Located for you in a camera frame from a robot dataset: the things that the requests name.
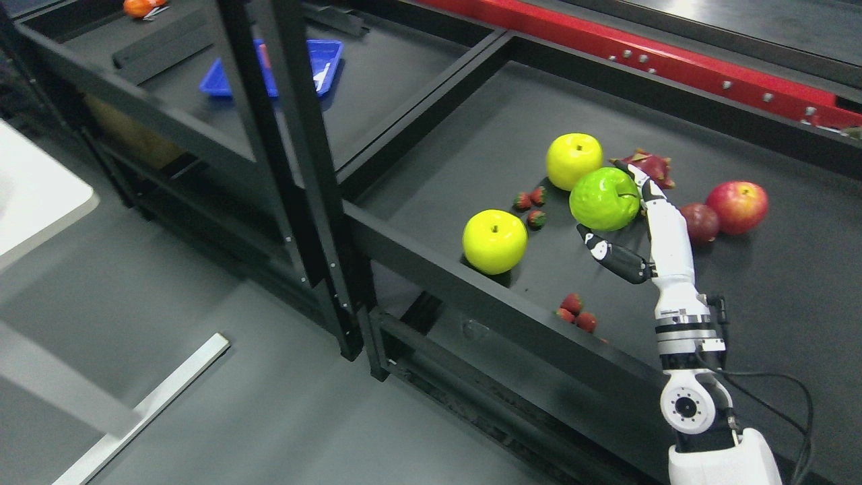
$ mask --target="yellow apple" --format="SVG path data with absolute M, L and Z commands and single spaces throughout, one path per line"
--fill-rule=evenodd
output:
M 602 145 L 593 136 L 562 135 L 547 150 L 547 177 L 554 186 L 568 192 L 581 177 L 601 167 L 603 160 Z
M 489 209 L 467 221 L 461 242 L 473 267 L 485 274 L 505 273 L 527 250 L 527 228 L 518 217 Z

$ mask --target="white table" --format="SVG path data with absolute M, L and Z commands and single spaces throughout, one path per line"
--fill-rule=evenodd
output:
M 0 120 L 0 271 L 98 203 L 92 187 Z
M 97 205 L 92 187 L 0 120 L 0 273 Z M 105 433 L 54 482 L 80 484 L 98 473 L 229 345 L 216 333 L 131 409 L 0 320 L 0 377 Z

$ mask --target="green apple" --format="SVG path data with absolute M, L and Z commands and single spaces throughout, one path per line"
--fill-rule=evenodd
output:
M 527 250 L 527 228 L 518 217 L 489 209 L 467 221 L 461 242 L 473 267 L 485 274 L 505 273 Z
M 547 150 L 547 177 L 554 186 L 570 191 L 587 173 L 602 166 L 602 145 L 591 135 L 570 133 Z
M 638 186 L 619 168 L 599 168 L 572 188 L 569 209 L 590 229 L 619 230 L 632 222 L 640 209 Z

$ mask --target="fake fruit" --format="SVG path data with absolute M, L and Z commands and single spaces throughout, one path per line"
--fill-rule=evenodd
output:
M 569 209 L 578 222 L 590 229 L 619 230 L 638 214 L 638 187 L 619 168 L 599 168 L 572 188 Z
M 485 274 L 514 268 L 527 250 L 527 228 L 506 211 L 489 209 L 471 217 L 461 238 L 464 257 Z
M 685 217 L 685 226 L 689 231 L 689 241 L 692 246 L 703 246 L 712 243 L 718 236 L 718 214 L 706 204 L 688 204 L 679 209 Z
M 643 173 L 655 180 L 659 188 L 672 189 L 677 186 L 677 183 L 671 180 L 671 175 L 669 174 L 671 171 L 671 159 L 669 157 L 660 157 L 636 148 L 633 155 L 627 156 L 621 161 L 638 167 Z
M 165 0 L 125 0 L 122 3 L 122 10 L 127 16 L 133 18 L 144 18 L 150 13 L 150 10 L 160 7 L 165 4 Z
M 590 312 L 583 312 L 577 317 L 575 317 L 575 325 L 577 325 L 578 328 L 583 331 L 592 333 L 596 331 L 598 322 L 596 321 L 595 315 Z
M 563 303 L 559 304 L 560 308 L 565 308 L 569 312 L 574 315 L 577 315 L 581 312 L 581 309 L 584 307 L 581 303 L 581 297 L 578 296 L 577 293 L 569 293 L 563 299 Z
M 544 205 L 547 190 L 543 186 L 538 186 L 530 193 L 530 201 L 535 205 Z
M 754 229 L 766 217 L 769 198 L 763 187 L 744 180 L 724 182 L 712 189 L 706 198 L 720 222 L 721 232 L 742 234 Z
M 568 192 L 581 177 L 601 167 L 602 160 L 602 145 L 596 138 L 584 133 L 562 135 L 547 150 L 547 177 Z
M 569 312 L 565 308 L 558 308 L 557 316 L 564 319 L 566 322 L 569 322 L 570 324 L 575 323 L 575 316 L 572 315 L 572 312 Z
M 515 207 L 518 211 L 525 211 L 532 206 L 533 201 L 530 200 L 530 196 L 526 192 L 518 192 L 518 195 L 515 196 L 515 201 L 512 202 L 512 207 Z
M 527 215 L 527 225 L 532 230 L 539 230 L 545 227 L 547 216 L 542 211 L 532 211 Z

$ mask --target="strawberry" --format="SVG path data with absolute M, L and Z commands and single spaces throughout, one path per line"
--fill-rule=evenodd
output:
M 544 227 L 547 221 L 547 215 L 542 211 L 532 211 L 527 215 L 527 225 L 532 230 L 539 230 Z
M 655 183 L 663 189 L 672 189 L 677 185 L 676 182 L 671 180 L 670 158 L 660 157 L 656 154 L 651 154 L 637 148 L 633 155 L 622 159 L 622 161 L 631 163 L 635 167 L 638 167 L 643 171 L 643 173 L 649 175 L 650 178 L 655 180 Z
M 575 318 L 575 325 L 578 326 L 579 329 L 586 331 L 588 333 L 592 333 L 596 331 L 596 326 L 598 322 L 596 321 L 596 317 L 590 312 L 583 312 Z
M 530 200 L 533 201 L 534 205 L 544 205 L 546 195 L 547 190 L 545 190 L 545 187 L 538 186 L 530 193 Z
M 566 322 L 569 322 L 570 324 L 575 323 L 575 316 L 572 315 L 572 312 L 569 312 L 565 308 L 558 308 L 557 316 L 564 319 Z
M 533 202 L 530 200 L 530 196 L 528 196 L 526 192 L 518 192 L 518 195 L 515 197 L 515 202 L 513 202 L 512 205 L 518 211 L 525 211 L 533 206 Z
M 577 293 L 569 293 L 565 296 L 563 303 L 559 304 L 560 308 L 565 308 L 572 315 L 578 315 L 581 312 L 581 308 L 584 306 L 581 304 L 581 297 L 578 296 Z

